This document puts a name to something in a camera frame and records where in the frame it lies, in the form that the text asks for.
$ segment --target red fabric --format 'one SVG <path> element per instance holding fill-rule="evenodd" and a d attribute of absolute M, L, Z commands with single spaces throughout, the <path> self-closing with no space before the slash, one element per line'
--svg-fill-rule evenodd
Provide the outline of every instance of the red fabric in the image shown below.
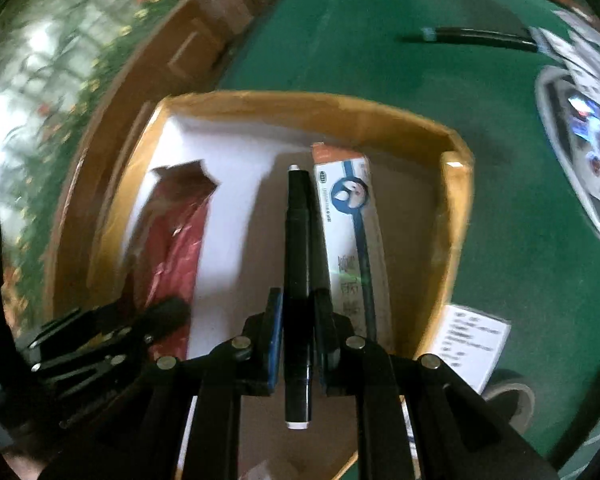
<path fill-rule="evenodd" d="M 177 296 L 191 304 L 206 214 L 216 185 L 198 162 L 158 168 L 155 186 L 132 240 L 134 303 L 138 309 Z M 186 359 L 189 323 L 150 348 L 153 359 Z"/>

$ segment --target white box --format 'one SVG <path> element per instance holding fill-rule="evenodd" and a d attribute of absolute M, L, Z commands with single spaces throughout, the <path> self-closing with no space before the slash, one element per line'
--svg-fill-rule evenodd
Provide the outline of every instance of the white box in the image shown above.
<path fill-rule="evenodd" d="M 389 287 L 368 160 L 316 164 L 315 183 L 329 268 L 333 311 L 357 335 L 394 350 Z"/>

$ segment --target green table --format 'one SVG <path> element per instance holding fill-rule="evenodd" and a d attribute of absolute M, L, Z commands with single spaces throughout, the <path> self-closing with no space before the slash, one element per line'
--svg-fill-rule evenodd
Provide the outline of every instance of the green table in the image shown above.
<path fill-rule="evenodd" d="M 405 43 L 425 26 L 544 27 L 549 0 L 280 0 L 221 88 L 349 94 L 456 129 L 475 200 L 452 301 L 510 320 L 498 363 L 536 391 L 525 435 L 555 448 L 600 381 L 600 241 L 552 151 L 534 94 L 543 54 Z"/>

